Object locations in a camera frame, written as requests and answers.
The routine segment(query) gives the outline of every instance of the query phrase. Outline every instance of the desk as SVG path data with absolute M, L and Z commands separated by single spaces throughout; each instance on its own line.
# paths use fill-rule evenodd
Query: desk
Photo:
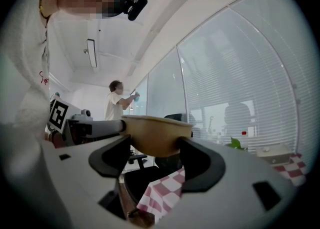
M 275 166 L 281 175 L 296 187 L 306 181 L 306 165 L 301 154 L 291 155 L 289 164 Z M 139 210 L 154 214 L 155 223 L 165 216 L 177 204 L 181 197 L 181 188 L 185 182 L 185 169 L 149 183 L 144 195 L 136 206 Z

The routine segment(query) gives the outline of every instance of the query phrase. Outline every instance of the black chair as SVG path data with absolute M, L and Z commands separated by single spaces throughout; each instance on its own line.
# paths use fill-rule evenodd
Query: black chair
M 165 118 L 182 121 L 183 115 L 181 113 L 167 115 Z M 144 195 L 150 182 L 164 178 L 171 173 L 178 171 L 182 168 L 183 164 L 180 161 L 180 154 L 175 154 L 169 157 L 156 157 L 155 164 L 158 166 L 144 167 L 142 159 L 147 158 L 145 154 L 134 155 L 129 158 L 129 161 L 137 160 L 140 169 L 130 171 L 124 174 L 125 187 L 137 205 L 142 196 Z M 128 217 L 132 217 L 139 209 L 127 213 Z

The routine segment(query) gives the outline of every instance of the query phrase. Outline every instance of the wooden bowl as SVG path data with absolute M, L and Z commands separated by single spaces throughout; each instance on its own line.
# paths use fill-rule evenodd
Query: wooden bowl
M 179 153 L 179 137 L 191 137 L 192 124 L 151 116 L 126 115 L 123 134 L 131 135 L 132 146 L 153 157 L 168 157 Z

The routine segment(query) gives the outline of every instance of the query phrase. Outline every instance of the person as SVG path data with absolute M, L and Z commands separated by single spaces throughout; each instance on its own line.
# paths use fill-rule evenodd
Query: person
M 50 54 L 47 25 L 63 10 L 72 15 L 101 14 L 120 6 L 122 0 L 17 0 L 0 30 L 1 57 L 26 82 L 26 90 L 13 122 L 38 139 L 62 141 L 60 134 L 45 133 L 49 121 Z
M 140 97 L 139 94 L 134 94 L 124 99 L 121 95 L 124 93 L 124 84 L 119 80 L 114 80 L 109 85 L 110 94 L 106 97 L 105 117 L 106 121 L 120 120 L 124 115 L 124 110 L 130 106 L 131 102 Z

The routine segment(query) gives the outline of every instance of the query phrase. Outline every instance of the white ceiling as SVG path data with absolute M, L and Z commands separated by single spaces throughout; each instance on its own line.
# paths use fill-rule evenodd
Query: white ceiling
M 60 11 L 49 27 L 74 71 L 70 81 L 104 87 L 113 80 L 125 82 L 157 33 L 186 1 L 148 0 L 135 21 L 129 21 L 125 14 L 84 19 Z M 95 40 L 97 69 L 91 67 L 89 56 L 84 53 L 87 39 Z

